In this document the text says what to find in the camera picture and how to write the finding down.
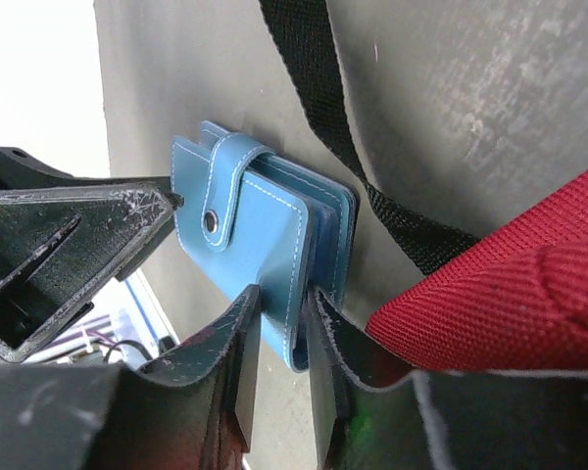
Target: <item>metal snap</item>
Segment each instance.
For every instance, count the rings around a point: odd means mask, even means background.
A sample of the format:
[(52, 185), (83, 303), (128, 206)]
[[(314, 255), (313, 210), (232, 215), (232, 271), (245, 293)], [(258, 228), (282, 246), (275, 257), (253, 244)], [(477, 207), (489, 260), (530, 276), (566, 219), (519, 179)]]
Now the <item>metal snap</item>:
[(207, 229), (209, 233), (216, 233), (218, 231), (218, 216), (214, 211), (205, 212), (203, 223), (205, 224), (205, 229)]

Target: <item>blue wallet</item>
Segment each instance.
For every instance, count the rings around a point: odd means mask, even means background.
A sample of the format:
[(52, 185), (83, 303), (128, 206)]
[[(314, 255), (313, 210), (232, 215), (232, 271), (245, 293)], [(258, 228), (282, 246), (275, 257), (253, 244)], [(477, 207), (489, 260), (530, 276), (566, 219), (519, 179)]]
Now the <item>blue wallet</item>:
[(342, 303), (354, 193), (208, 121), (199, 144), (174, 137), (171, 152), (183, 250), (232, 300), (259, 284), (262, 335), (289, 367), (306, 370), (303, 298), (313, 282)]

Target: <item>black strap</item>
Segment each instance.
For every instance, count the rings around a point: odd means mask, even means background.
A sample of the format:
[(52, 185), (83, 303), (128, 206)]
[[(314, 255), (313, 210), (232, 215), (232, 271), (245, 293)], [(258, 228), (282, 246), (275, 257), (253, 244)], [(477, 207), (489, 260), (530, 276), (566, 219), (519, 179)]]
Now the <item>black strap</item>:
[(478, 239), (395, 203), (368, 181), (344, 109), (326, 0), (260, 0), (264, 19), (296, 87), (312, 131), (357, 175), (372, 210), (394, 241), (430, 274)]

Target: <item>red mesh fabric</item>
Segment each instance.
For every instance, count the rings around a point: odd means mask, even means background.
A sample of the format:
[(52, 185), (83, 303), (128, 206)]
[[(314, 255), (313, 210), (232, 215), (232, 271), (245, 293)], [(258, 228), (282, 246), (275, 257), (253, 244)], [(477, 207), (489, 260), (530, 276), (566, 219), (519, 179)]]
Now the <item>red mesh fabric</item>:
[(428, 369), (588, 369), (588, 171), (377, 311)]

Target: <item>gray table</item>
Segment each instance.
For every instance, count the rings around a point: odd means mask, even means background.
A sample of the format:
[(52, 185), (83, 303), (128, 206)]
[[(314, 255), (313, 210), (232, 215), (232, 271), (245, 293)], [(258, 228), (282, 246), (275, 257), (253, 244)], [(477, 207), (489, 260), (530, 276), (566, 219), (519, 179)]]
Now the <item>gray table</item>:
[[(486, 235), (588, 168), (588, 0), (329, 0), (371, 179)], [(97, 0), (113, 175), (167, 174), (214, 120), (362, 190), (307, 127), (255, 0)], [(361, 325), (419, 279), (363, 199), (346, 298)], [(179, 336), (223, 295), (173, 236), (144, 271)], [(309, 379), (261, 355), (255, 469), (314, 468)]]

